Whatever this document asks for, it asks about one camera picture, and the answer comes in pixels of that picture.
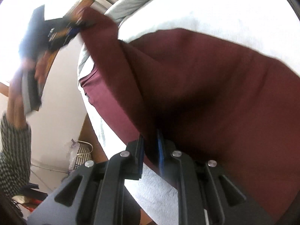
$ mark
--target bed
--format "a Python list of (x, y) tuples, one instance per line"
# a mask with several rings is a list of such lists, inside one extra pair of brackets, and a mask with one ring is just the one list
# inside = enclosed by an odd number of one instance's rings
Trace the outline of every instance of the bed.
[[(184, 28), (249, 47), (283, 61), (300, 74), (300, 22), (286, 0), (119, 0), (106, 15), (119, 23), (118, 38), (127, 43), (158, 30)], [(89, 75), (94, 62), (83, 47), (78, 80)], [(78, 89), (93, 129), (108, 158), (125, 144)], [(177, 191), (144, 164), (142, 179), (125, 186), (141, 208), (158, 224), (178, 224)]]

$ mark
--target dark red fabric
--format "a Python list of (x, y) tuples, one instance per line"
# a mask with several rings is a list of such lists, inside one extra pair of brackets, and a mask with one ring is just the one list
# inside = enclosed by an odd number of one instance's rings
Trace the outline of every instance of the dark red fabric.
[(95, 62), (90, 103), (127, 142), (155, 128), (195, 160), (215, 159), (277, 220), (300, 190), (300, 78), (280, 61), (174, 29), (126, 44), (108, 17), (82, 32)]

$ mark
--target checkered sleeve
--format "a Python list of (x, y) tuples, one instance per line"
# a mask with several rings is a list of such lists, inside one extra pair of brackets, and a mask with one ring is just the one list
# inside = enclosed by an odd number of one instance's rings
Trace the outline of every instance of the checkered sleeve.
[(0, 153), (0, 189), (8, 196), (16, 195), (29, 182), (31, 164), (31, 128), (18, 130), (1, 119), (2, 153)]

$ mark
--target person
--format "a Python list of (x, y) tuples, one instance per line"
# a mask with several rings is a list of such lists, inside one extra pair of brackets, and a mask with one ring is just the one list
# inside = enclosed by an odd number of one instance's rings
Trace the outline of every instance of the person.
[(45, 82), (46, 65), (50, 53), (46, 52), (35, 63), (23, 58), (21, 66), (10, 81), (7, 111), (1, 119), (2, 152), (0, 153), (0, 192), (10, 199), (29, 182), (31, 165), (31, 128), (26, 122), (22, 98), (22, 74), (36, 69), (35, 79)]

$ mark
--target forearm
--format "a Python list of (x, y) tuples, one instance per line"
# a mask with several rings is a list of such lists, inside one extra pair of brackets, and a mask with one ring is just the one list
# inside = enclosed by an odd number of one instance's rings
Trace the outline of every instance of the forearm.
[(1, 120), (3, 152), (0, 154), (0, 189), (9, 197), (16, 195), (29, 182), (31, 164), (31, 129), (17, 129), (8, 122), (6, 115)]

